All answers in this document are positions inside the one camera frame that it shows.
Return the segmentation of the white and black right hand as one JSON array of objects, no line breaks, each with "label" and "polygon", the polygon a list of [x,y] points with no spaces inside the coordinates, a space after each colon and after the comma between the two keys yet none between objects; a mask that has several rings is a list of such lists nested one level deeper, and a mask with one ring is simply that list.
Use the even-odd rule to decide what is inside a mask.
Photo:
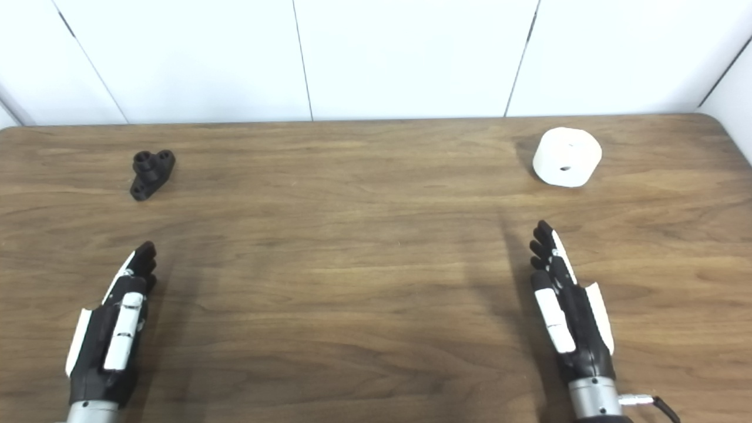
[{"label": "white and black right hand", "polygon": [[530,286],[556,351],[562,381],[615,380],[613,337],[598,284],[578,283],[558,233],[545,220],[534,228],[529,248]]}]

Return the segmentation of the white and black left hand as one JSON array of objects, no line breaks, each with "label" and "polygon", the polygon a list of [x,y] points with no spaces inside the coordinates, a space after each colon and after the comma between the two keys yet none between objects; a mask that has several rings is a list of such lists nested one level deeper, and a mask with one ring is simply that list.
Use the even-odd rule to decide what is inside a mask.
[{"label": "white and black left hand", "polygon": [[142,243],[126,258],[94,310],[81,310],[65,361],[71,406],[108,402],[123,409],[139,380],[137,351],[156,286],[156,246]]}]

